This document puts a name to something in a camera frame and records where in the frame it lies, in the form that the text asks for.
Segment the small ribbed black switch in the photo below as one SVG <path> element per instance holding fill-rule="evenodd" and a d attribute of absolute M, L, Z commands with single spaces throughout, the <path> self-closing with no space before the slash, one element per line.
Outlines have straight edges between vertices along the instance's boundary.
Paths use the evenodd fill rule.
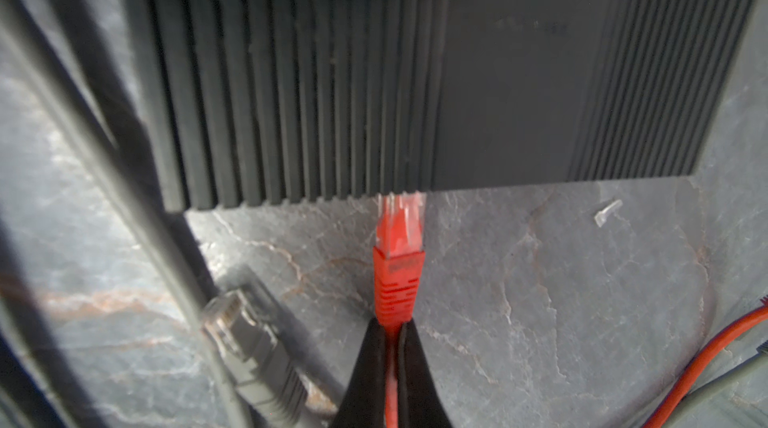
<path fill-rule="evenodd" d="M 755 0 L 125 0 L 164 207 L 686 176 Z"/>

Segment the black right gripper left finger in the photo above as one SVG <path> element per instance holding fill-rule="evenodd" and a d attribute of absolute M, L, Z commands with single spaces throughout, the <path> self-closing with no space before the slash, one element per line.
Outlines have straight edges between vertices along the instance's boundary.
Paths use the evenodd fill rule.
<path fill-rule="evenodd" d="M 384 427 L 386 350 L 386 331 L 372 318 L 331 428 Z"/>

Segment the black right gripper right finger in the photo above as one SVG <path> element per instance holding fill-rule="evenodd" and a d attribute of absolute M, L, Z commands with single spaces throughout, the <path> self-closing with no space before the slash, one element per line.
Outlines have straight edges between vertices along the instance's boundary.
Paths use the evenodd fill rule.
<path fill-rule="evenodd" d="M 397 342 L 397 403 L 400 428 L 452 428 L 437 393 L 414 320 Z"/>

